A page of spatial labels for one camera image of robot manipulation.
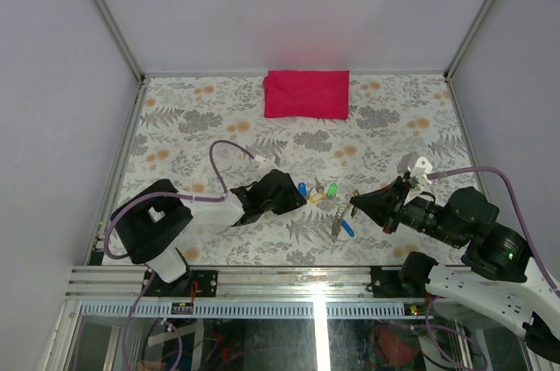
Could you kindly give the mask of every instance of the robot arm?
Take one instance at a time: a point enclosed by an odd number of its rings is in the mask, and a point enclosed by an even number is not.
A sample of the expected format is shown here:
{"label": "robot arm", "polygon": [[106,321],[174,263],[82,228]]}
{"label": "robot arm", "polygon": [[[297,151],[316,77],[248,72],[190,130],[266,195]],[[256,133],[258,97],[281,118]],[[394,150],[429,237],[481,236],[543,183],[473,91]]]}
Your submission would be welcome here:
{"label": "robot arm", "polygon": [[424,191],[431,165],[417,154],[403,158],[398,172],[390,186],[350,202],[387,234],[402,223],[456,249],[467,246],[462,262],[484,278],[473,281],[427,255],[410,253],[399,273],[402,286],[484,314],[523,337],[535,353],[560,363],[560,298],[545,281],[527,242],[496,222],[499,208],[473,187],[457,190],[444,206],[436,204]]}
{"label": "robot arm", "polygon": [[183,233],[199,226],[215,224],[239,227],[257,221],[272,211],[285,214],[306,204],[290,174],[278,170],[273,160],[255,157],[261,179],[247,186],[231,189],[221,201],[207,195],[181,197],[169,179],[160,179],[136,197],[119,207],[151,193],[175,193],[177,197],[153,197],[132,207],[116,224],[115,231],[134,264],[146,264],[155,270],[170,291],[180,294],[188,286],[191,271],[186,259],[176,248]]}

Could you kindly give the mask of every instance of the metal frame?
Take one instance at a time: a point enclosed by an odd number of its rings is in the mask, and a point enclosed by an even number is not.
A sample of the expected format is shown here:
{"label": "metal frame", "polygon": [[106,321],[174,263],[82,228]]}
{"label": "metal frame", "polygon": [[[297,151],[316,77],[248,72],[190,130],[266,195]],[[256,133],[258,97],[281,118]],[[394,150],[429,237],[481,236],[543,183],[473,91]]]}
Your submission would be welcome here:
{"label": "metal frame", "polygon": [[[210,73],[181,73],[181,72],[160,72],[145,75],[139,66],[137,59],[130,50],[121,29],[115,21],[105,0],[92,0],[98,10],[101,19],[108,28],[111,38],[124,57],[129,70],[138,81],[138,86],[130,105],[126,124],[122,132],[119,150],[112,165],[108,183],[103,194],[101,207],[95,221],[95,230],[87,246],[85,264],[88,263],[91,248],[94,246],[98,234],[108,223],[111,210],[116,202],[116,197],[120,184],[123,179],[124,169],[130,154],[130,146],[136,132],[139,117],[142,113],[142,106],[146,93],[146,86],[150,78],[164,78],[175,76],[199,76]],[[461,131],[465,136],[469,156],[473,164],[478,164],[478,159],[473,150],[471,139],[466,129],[463,114],[452,84],[452,77],[465,57],[468,48],[473,42],[484,22],[487,14],[491,10],[495,0],[484,0],[480,6],[474,20],[472,21],[465,37],[463,38],[457,52],[455,53],[450,65],[444,71],[447,85],[452,95],[452,102],[459,119]],[[356,71],[355,74],[433,74],[434,72],[363,72]],[[245,73],[246,75],[263,75],[264,72]],[[212,73],[213,76],[232,76],[239,73],[225,72]],[[482,177],[477,177],[480,189],[487,194],[486,183]],[[365,284],[369,283],[369,268],[200,268],[218,269],[220,272],[220,287],[216,302],[241,302],[248,300],[258,301],[304,301],[317,296],[324,296],[332,301],[363,303],[383,302],[382,299],[373,300],[371,294],[365,291]],[[470,277],[478,277],[467,268],[458,266],[454,268],[460,272],[468,273]],[[82,319],[81,308],[88,300],[134,300],[140,290],[141,282],[144,279],[144,267],[89,267],[78,266],[73,269],[66,301],[60,314],[59,322],[53,332],[54,338],[50,353],[45,360],[45,369],[63,370],[69,365],[70,353],[74,348],[77,330],[80,328]],[[111,333],[111,340],[118,340],[117,329]],[[110,363],[115,358],[109,355],[106,363]],[[560,369],[556,365],[541,368],[542,361],[539,361],[534,354],[527,352],[528,362],[533,364],[535,369]]]}
{"label": "metal frame", "polygon": [[469,29],[466,31],[466,35],[463,37],[461,44],[459,45],[457,52],[451,59],[449,66],[445,69],[444,76],[446,78],[452,78],[453,75],[457,72],[461,61],[465,57],[471,43],[473,42],[474,38],[476,37],[477,33],[479,32],[479,28],[484,23],[488,13],[494,6],[496,0],[484,0],[482,5],[480,6],[474,20],[471,22]]}
{"label": "metal frame", "polygon": [[[465,118],[463,116],[463,111],[461,110],[461,106],[459,105],[459,100],[455,92],[455,87],[453,86],[453,80],[452,78],[446,78],[445,82],[447,84],[447,89],[451,94],[451,104],[453,105],[453,109],[455,110],[455,115],[458,118],[458,126],[461,130],[463,137],[465,138],[466,150],[468,152],[469,159],[471,160],[471,164],[480,165],[479,159],[474,150],[473,141],[471,139],[471,136],[469,135],[468,129],[466,128]],[[488,187],[484,179],[484,175],[480,172],[475,172],[474,177],[476,178],[477,184],[479,185],[479,190],[483,192],[488,199],[490,199],[490,195],[488,193]]]}
{"label": "metal frame", "polygon": [[129,112],[126,116],[124,128],[122,130],[121,137],[119,138],[115,159],[111,166],[105,191],[103,192],[103,196],[101,198],[101,205],[97,211],[97,216],[95,217],[94,229],[92,230],[89,243],[87,244],[87,253],[83,264],[89,263],[92,250],[95,249],[95,241],[98,236],[103,233],[107,224],[109,224],[109,217],[115,206],[119,188],[123,182],[124,171],[129,161],[130,146],[134,140],[138,121],[140,119],[140,115],[142,114],[146,90],[147,87],[143,83],[138,83],[136,86],[136,92],[134,93],[132,103],[129,107]]}
{"label": "metal frame", "polygon": [[113,17],[113,14],[111,13],[111,10],[107,5],[107,2],[105,2],[105,0],[92,0],[92,2],[95,8],[98,10],[103,23],[107,26],[108,33],[115,42],[116,47],[124,57],[124,61],[128,65],[130,72],[136,78],[136,81],[142,82],[142,80],[144,79],[144,72],[138,64],[136,57],[130,50],[128,43],[124,39],[123,32],[116,23],[115,18]]}
{"label": "metal frame", "polygon": [[[465,266],[451,268],[458,273],[467,274],[475,280],[482,279]],[[195,269],[218,270],[220,284],[216,298],[207,299],[204,303],[221,305],[222,307],[230,305],[231,308],[231,305],[249,303],[258,308],[259,305],[263,305],[262,303],[280,305],[283,301],[291,304],[297,304],[298,302],[309,304],[310,300],[320,297],[331,305],[329,308],[332,310],[332,318],[336,318],[340,314],[351,318],[354,314],[355,318],[359,319],[365,316],[361,317],[360,311],[350,311],[351,309],[359,310],[360,308],[368,308],[368,306],[375,308],[376,306],[387,305],[388,309],[382,315],[393,317],[396,311],[394,308],[399,308],[399,304],[422,303],[424,301],[421,298],[373,298],[371,293],[366,291],[366,286],[371,281],[370,269],[366,267],[213,267]],[[102,300],[106,300],[107,303],[120,300],[120,304],[125,307],[131,305],[141,290],[144,282],[144,272],[144,266],[74,267],[70,284],[66,290],[66,303],[56,329],[57,338],[44,369],[59,371],[66,369],[69,365],[81,320],[86,317],[84,313],[88,315],[88,312],[84,310],[85,305],[88,305],[91,301],[99,304],[102,303]],[[178,301],[176,298],[146,298],[141,301],[140,305],[146,304],[147,309],[151,310],[151,315],[148,314],[145,317],[154,317],[154,314],[158,315],[158,311],[153,309],[151,305],[172,300]],[[339,313],[335,311],[338,307],[348,309],[348,312]],[[122,311],[114,314],[114,317],[122,316]],[[202,326],[201,323],[202,319],[197,320],[199,326]],[[133,340],[134,346],[130,349],[131,352],[137,351],[138,343],[138,340]],[[456,349],[458,350],[458,357],[466,354],[465,347],[460,340],[457,340]],[[113,361],[114,355],[109,352],[107,358]]]}

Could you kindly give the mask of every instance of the pink towel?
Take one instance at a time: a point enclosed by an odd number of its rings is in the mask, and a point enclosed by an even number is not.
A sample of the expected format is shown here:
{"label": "pink towel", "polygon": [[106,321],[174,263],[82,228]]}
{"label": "pink towel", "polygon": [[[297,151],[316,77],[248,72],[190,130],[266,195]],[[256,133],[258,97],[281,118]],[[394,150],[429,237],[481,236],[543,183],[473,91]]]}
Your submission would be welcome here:
{"label": "pink towel", "polygon": [[265,117],[348,118],[348,71],[270,71],[263,85]]}

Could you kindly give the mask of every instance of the patterned fabric surface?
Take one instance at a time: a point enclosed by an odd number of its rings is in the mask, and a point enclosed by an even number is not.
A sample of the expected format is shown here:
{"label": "patterned fabric surface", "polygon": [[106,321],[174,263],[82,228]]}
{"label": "patterned fabric surface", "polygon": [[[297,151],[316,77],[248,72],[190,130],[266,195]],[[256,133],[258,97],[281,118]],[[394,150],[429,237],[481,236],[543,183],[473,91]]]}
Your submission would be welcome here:
{"label": "patterned fabric surface", "polygon": [[[426,156],[434,171],[470,165],[450,93],[440,75],[353,75],[347,121],[263,116],[263,77],[151,79],[132,144],[118,203],[168,178],[192,193],[218,193],[208,147],[231,139],[254,154],[273,157],[294,182],[314,188],[315,178],[335,199],[281,216],[265,214],[246,227],[200,227],[179,237],[178,248],[198,265],[397,265],[411,250],[442,263],[460,263],[459,250],[400,226],[384,234],[365,214],[346,217],[355,237],[342,230],[329,238],[333,218],[347,195],[384,187],[396,177],[403,155]],[[228,188],[258,179],[256,168],[236,148],[218,145],[216,163]],[[434,182],[445,203],[453,191],[476,186],[472,175]],[[114,236],[111,249],[122,252]],[[128,259],[103,264],[127,264]]]}

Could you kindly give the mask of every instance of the gray wall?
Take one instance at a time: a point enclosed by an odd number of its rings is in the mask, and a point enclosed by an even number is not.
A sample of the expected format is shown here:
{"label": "gray wall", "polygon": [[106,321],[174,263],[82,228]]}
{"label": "gray wall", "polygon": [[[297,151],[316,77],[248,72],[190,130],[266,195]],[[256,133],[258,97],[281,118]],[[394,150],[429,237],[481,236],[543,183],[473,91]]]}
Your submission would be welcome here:
{"label": "gray wall", "polygon": [[443,72],[482,0],[107,0],[146,72]]}
{"label": "gray wall", "polygon": [[134,93],[89,0],[0,0],[0,368],[39,364]]}
{"label": "gray wall", "polygon": [[[454,78],[479,161],[508,174],[560,277],[560,0],[499,0]],[[501,183],[492,199],[516,225]]]}

